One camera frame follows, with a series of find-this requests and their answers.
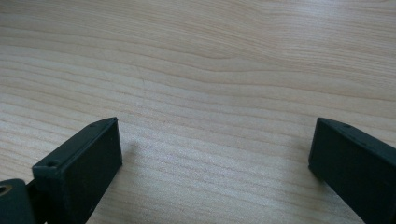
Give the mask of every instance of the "wood grain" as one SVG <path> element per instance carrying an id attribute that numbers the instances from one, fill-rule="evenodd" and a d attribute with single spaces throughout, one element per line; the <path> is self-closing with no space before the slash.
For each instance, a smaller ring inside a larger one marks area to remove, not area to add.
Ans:
<path id="1" fill-rule="evenodd" d="M 1 1 L 0 179 L 98 119 L 89 223 L 362 223 L 307 169 L 316 118 L 396 147 L 395 1 Z"/>

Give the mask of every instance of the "black rectangular piece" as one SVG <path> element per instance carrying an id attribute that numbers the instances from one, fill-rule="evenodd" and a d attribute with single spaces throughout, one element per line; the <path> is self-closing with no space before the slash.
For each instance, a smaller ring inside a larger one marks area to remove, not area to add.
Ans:
<path id="1" fill-rule="evenodd" d="M 33 208 L 23 180 L 0 182 L 0 223 L 35 224 Z"/>
<path id="2" fill-rule="evenodd" d="M 52 210 L 48 223 L 85 223 L 121 165 L 116 118 L 90 124 L 34 165 Z"/>
<path id="3" fill-rule="evenodd" d="M 396 149 L 350 125 L 318 119 L 310 170 L 369 224 L 396 223 Z"/>

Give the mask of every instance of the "table surface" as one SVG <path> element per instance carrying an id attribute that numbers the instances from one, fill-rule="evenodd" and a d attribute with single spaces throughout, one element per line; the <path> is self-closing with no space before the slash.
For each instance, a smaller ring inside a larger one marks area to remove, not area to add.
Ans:
<path id="1" fill-rule="evenodd" d="M 118 117 L 89 223 L 362 223 L 317 117 L 396 147 L 396 1 L 1 1 L 0 179 Z"/>

